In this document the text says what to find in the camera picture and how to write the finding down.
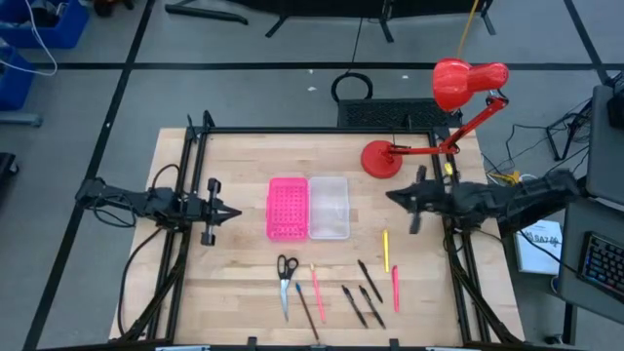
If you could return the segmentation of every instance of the pink plastic basket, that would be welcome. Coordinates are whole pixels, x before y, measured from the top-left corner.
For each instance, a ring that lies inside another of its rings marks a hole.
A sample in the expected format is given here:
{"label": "pink plastic basket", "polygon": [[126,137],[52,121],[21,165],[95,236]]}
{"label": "pink plastic basket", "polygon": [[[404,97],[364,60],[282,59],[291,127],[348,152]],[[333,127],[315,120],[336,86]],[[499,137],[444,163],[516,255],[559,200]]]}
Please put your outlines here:
{"label": "pink plastic basket", "polygon": [[266,236],[273,241],[305,240],[308,207],[306,178],[272,178],[266,200]]}

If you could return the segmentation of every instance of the scissor handle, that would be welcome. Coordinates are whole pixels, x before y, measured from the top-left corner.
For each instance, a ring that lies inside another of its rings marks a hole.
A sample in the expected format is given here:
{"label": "scissor handle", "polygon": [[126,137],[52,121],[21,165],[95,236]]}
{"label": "scissor handle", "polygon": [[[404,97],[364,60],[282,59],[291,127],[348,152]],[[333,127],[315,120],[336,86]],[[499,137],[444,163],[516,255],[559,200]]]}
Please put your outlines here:
{"label": "scissor handle", "polygon": [[283,254],[277,256],[277,274],[280,279],[290,279],[293,277],[294,270],[299,266],[299,261],[294,258],[288,258]]}

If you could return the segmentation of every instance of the lamp base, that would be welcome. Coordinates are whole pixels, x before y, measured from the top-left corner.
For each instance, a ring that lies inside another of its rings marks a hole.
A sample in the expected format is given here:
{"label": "lamp base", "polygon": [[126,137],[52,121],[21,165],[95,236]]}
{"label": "lamp base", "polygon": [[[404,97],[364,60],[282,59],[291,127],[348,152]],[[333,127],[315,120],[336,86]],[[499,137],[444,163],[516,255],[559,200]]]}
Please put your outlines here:
{"label": "lamp base", "polygon": [[397,174],[403,165],[403,156],[391,155],[388,150],[392,145],[392,142],[385,140],[369,142],[362,150],[364,171],[377,178],[389,178]]}

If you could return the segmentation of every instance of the scissors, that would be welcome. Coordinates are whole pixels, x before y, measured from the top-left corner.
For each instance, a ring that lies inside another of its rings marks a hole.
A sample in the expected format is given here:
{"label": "scissors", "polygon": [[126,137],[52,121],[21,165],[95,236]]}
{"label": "scissors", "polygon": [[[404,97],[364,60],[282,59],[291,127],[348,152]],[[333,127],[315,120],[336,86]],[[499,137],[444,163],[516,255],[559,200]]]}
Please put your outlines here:
{"label": "scissors", "polygon": [[286,259],[283,254],[277,256],[277,275],[280,277],[282,309],[284,310],[284,317],[286,317],[286,321],[289,320],[289,296],[287,295],[286,290],[289,288],[294,270],[298,266],[299,261],[294,257]]}

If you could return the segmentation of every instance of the pen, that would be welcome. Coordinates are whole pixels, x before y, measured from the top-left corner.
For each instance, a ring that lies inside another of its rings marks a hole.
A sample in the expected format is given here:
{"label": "pen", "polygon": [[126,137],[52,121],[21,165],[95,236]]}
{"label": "pen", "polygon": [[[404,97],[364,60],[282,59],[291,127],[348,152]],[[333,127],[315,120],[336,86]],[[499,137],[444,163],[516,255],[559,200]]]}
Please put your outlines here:
{"label": "pen", "polygon": [[312,332],[314,333],[314,337],[316,338],[316,343],[320,344],[321,340],[319,339],[319,335],[316,333],[316,328],[314,328],[314,322],[312,322],[312,316],[310,316],[308,305],[305,304],[305,298],[303,298],[303,293],[301,293],[301,286],[299,285],[299,283],[296,283],[295,286],[296,286],[296,291],[299,293],[299,297],[301,298],[301,304],[303,304],[305,315],[308,316],[308,321],[310,322],[310,326],[312,327]]}
{"label": "pen", "polygon": [[360,268],[362,268],[362,271],[364,272],[364,275],[367,277],[367,280],[369,281],[370,287],[372,288],[372,291],[374,292],[374,294],[379,299],[379,302],[383,303],[383,298],[381,298],[381,294],[379,293],[379,291],[377,290],[377,287],[372,282],[371,276],[369,275],[369,270],[367,269],[366,265],[364,265],[364,263],[361,260],[359,260],[359,259],[358,259],[358,264],[360,265]]}
{"label": "pen", "polygon": [[394,311],[399,312],[399,267],[392,267],[392,290],[394,291]]}
{"label": "pen", "polygon": [[355,305],[355,301],[353,300],[353,296],[351,295],[351,292],[345,286],[342,286],[342,290],[344,291],[344,294],[347,295],[349,302],[351,302],[351,306],[353,306],[353,309],[355,310],[355,314],[358,315],[360,322],[362,322],[364,327],[368,328],[369,326],[367,325],[367,321],[364,320],[364,316],[362,315],[362,312],[360,312],[360,310],[358,309],[358,306]]}
{"label": "pen", "polygon": [[321,321],[325,322],[325,309],[323,308],[323,300],[321,299],[321,290],[319,289],[319,281],[316,280],[316,272],[314,271],[314,263],[310,263],[310,270],[312,271],[312,281],[314,282],[314,292],[316,293],[316,303],[319,305],[319,312],[321,312]]}
{"label": "pen", "polygon": [[372,311],[372,315],[374,316],[374,318],[377,319],[377,322],[379,322],[379,324],[381,325],[382,328],[386,329],[386,325],[383,324],[383,320],[381,319],[381,316],[379,316],[379,313],[374,308],[374,305],[372,304],[372,301],[371,301],[371,297],[369,296],[369,293],[367,292],[367,290],[362,288],[362,286],[360,286],[360,292],[362,292],[362,295],[364,296],[364,299],[369,304],[370,310]]}
{"label": "pen", "polygon": [[383,230],[383,260],[385,262],[386,273],[390,272],[390,257],[388,257],[388,229]]}

